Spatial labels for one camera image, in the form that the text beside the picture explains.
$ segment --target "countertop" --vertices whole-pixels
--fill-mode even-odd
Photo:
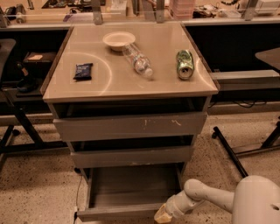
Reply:
[[[154,80],[137,74],[121,52],[102,42],[105,34],[119,31],[136,36],[135,44],[150,59]],[[193,56],[195,69],[190,80],[177,76],[176,54],[182,49],[189,49]],[[92,80],[76,81],[76,65],[83,63],[94,63]],[[73,28],[43,99],[52,103],[90,102],[217,93],[181,23],[85,24]]]

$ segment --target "green can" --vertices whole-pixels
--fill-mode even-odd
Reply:
[[[177,53],[177,74],[181,80],[188,80],[194,71],[193,56],[188,50],[181,50]]]

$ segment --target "metal frame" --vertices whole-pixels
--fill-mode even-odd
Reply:
[[[228,144],[226,138],[221,134],[221,131],[218,127],[213,128],[214,133],[212,138],[218,137],[220,142],[226,149],[228,155],[233,160],[236,168],[240,172],[243,178],[247,177],[248,174],[244,167],[242,166],[241,162],[239,161],[237,155],[245,154],[245,153],[252,153],[252,152],[260,152],[266,150],[274,150],[276,148],[280,149],[280,141],[277,141],[280,137],[280,122],[276,123],[276,128],[272,131],[272,133],[268,136],[268,138],[263,143],[253,143],[245,146],[231,148]]]

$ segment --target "drawer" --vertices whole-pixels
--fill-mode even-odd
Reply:
[[[77,168],[185,163],[193,154],[192,136],[165,136],[73,143]]]
[[[91,169],[82,221],[153,217],[169,197],[181,191],[175,164]]]
[[[199,134],[206,112],[116,115],[53,120],[65,142]]]

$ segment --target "black snack packet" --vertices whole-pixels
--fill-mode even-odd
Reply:
[[[77,81],[91,80],[91,67],[93,63],[76,65],[76,74],[73,79]]]

